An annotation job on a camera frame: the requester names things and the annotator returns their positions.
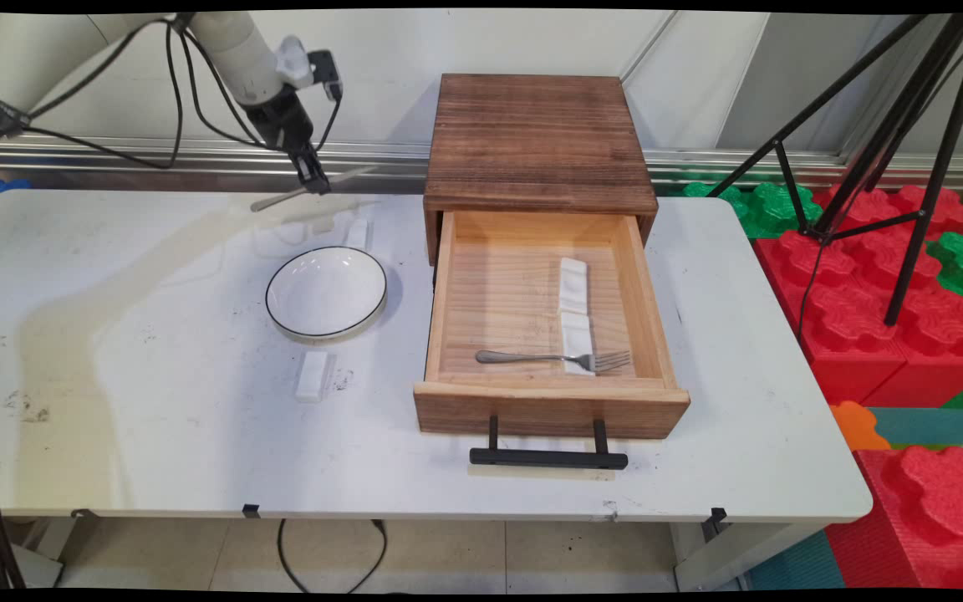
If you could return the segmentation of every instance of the wooden drawer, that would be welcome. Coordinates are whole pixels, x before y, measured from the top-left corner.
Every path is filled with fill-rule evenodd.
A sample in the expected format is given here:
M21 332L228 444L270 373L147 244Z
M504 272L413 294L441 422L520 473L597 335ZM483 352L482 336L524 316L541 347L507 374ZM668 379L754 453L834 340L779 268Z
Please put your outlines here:
M418 426L439 433L664 438L689 406L675 382L664 327L632 216L445 211ZM562 352L559 260L588 264L597 354L631 362L596 376L561 362L481 365L475 351Z

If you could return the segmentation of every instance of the white sponge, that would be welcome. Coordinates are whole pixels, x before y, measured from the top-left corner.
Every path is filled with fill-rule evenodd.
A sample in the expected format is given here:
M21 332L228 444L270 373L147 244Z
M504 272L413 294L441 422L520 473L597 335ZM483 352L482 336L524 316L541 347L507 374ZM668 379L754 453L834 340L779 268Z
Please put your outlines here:
M329 354L325 351L307 351L303 357L303 368L299 371L299 382L295 385L295 396L302 401L317 403L322 400L322 385L325 372L329 367Z
M559 259L559 309L588 315L586 289L589 281L585 278L585 262L563 257Z
M563 355L592 354L593 339L589 336L589 316L574 312L559 312L559 328L563 331ZM594 376L574 362L563 362L567 374Z
M351 226L348 227L348 236L344 237L344 246L366 251L369 240L370 220L360 217L359 220L351 222Z

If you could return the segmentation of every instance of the black handle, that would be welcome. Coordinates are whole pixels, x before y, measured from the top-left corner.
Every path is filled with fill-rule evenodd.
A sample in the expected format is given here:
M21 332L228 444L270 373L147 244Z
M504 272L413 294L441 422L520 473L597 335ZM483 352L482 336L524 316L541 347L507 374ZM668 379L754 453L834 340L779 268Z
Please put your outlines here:
M608 453L608 435L604 420L593 420L593 439L597 452L558 452L546 450L497 449L497 417L489 416L489 447L472 448L471 464L500 466L545 466L547 468L603 468L623 470L627 465L625 453Z

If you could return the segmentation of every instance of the wooden cabinet top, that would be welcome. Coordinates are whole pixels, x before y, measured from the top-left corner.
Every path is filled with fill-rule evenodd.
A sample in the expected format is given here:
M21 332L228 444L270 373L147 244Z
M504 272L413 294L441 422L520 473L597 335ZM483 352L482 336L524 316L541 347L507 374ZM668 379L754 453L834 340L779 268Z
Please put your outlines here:
M425 209L653 216L619 79L445 74Z

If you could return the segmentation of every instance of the fork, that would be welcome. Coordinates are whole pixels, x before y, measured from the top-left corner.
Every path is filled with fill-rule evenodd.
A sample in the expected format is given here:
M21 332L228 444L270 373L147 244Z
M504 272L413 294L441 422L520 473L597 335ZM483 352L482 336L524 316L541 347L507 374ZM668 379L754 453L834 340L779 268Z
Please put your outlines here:
M474 359L483 365L499 365L500 363L528 360L562 360L574 362L576 365L582 366L582 370L589 370L589 372L607 372L607 370L614 370L616 367L630 363L630 351L615 351L612 354L598 355L521 355L482 350L474 354Z

